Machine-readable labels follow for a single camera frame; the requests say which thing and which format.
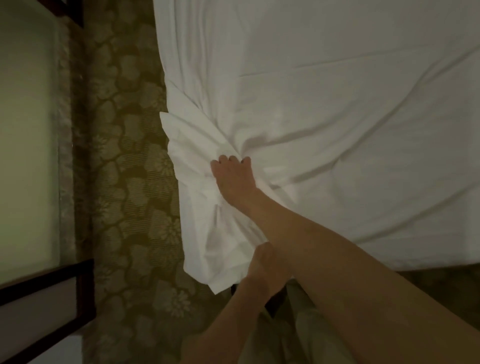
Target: white fabric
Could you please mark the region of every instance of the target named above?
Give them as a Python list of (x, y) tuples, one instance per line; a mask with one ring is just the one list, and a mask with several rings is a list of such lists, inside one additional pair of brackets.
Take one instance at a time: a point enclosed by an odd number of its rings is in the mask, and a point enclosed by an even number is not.
[(220, 154), (392, 268), (480, 261), (479, 1), (154, 5), (192, 277), (219, 292), (265, 241), (221, 198)]

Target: person's left arm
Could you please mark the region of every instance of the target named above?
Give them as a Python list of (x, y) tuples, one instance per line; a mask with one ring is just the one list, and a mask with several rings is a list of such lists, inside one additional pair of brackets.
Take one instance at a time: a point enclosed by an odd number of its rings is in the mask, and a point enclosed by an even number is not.
[(257, 247), (247, 277), (181, 364), (236, 363), (263, 307), (290, 276), (270, 243)]

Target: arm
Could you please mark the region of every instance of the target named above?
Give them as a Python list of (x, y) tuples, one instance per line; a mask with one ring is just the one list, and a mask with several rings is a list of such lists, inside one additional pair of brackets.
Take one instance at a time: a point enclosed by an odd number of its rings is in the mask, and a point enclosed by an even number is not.
[(359, 362), (478, 362), (477, 330), (349, 240), (263, 194), (249, 158), (222, 156), (212, 171), (224, 198), (263, 231)]
[(270, 243), (257, 247), (247, 277), (181, 363), (236, 363), (263, 307), (289, 277)]

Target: person's right hand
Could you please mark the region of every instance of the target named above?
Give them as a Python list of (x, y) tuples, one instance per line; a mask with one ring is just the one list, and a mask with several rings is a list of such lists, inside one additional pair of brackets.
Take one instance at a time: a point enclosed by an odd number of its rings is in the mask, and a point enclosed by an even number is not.
[(279, 292), (291, 276), (290, 269), (270, 242), (257, 246), (248, 267), (247, 278), (255, 279), (264, 286), (268, 299)]
[(234, 156), (221, 155), (218, 160), (212, 160), (210, 167), (223, 198), (245, 213), (244, 205), (258, 191), (250, 157), (239, 162)]

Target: floral carpet pattern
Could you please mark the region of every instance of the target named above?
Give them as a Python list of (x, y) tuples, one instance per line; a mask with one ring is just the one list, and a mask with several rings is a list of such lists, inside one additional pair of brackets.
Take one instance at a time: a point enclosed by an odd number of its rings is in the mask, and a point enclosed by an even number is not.
[[(183, 271), (152, 0), (85, 0), (97, 319), (84, 362), (177, 363), (228, 301)], [(480, 328), (480, 265), (406, 273)]]

